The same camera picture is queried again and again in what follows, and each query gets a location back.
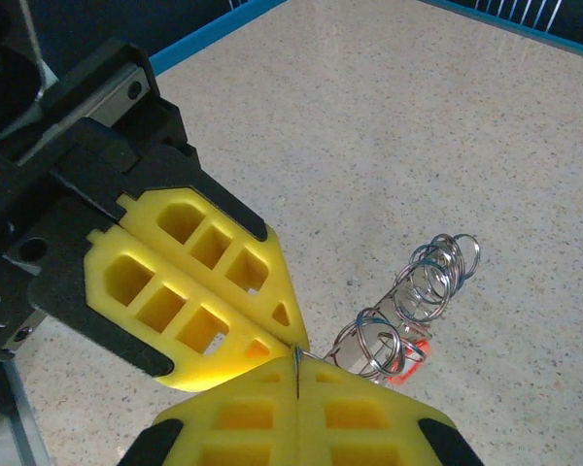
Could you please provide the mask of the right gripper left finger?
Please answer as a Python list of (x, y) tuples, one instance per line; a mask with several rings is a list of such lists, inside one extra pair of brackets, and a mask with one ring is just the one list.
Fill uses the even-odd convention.
[(292, 361), (272, 360), (162, 413), (121, 465), (295, 465), (296, 379)]

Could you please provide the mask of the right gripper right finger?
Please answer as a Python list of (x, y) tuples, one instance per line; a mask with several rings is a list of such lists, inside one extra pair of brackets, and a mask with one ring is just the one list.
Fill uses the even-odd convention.
[(299, 465), (481, 465), (437, 409), (316, 359), (299, 365)]

